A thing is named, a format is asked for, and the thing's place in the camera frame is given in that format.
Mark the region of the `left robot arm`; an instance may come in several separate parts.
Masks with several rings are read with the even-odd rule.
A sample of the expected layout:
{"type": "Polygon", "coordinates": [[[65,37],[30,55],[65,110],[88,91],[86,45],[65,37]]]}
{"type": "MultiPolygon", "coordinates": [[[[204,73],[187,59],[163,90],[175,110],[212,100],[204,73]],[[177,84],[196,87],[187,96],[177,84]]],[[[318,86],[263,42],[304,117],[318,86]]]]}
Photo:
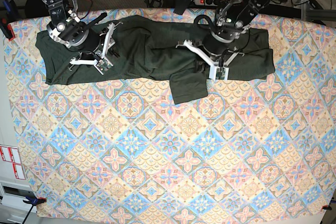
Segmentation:
{"type": "Polygon", "coordinates": [[[221,0],[215,17],[199,15],[194,19],[207,21],[208,35],[200,42],[187,43],[190,51],[199,57],[197,70],[209,68],[209,77],[222,79],[229,71],[229,64],[244,55],[244,47],[234,47],[232,43],[242,34],[250,34],[250,23],[271,0],[221,0]]]}

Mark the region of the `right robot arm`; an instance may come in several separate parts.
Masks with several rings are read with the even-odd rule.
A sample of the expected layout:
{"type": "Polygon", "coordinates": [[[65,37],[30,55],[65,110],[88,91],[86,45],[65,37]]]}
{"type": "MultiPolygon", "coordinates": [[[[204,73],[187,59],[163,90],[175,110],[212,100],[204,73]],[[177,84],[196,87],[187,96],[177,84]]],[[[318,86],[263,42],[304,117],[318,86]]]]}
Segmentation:
{"type": "Polygon", "coordinates": [[[112,39],[115,24],[110,24],[101,32],[94,31],[94,25],[107,17],[100,14],[89,23],[85,23],[77,14],[77,0],[42,0],[48,7],[51,22],[47,25],[49,37],[75,51],[91,54],[97,60],[107,57],[113,46],[112,39]]]}

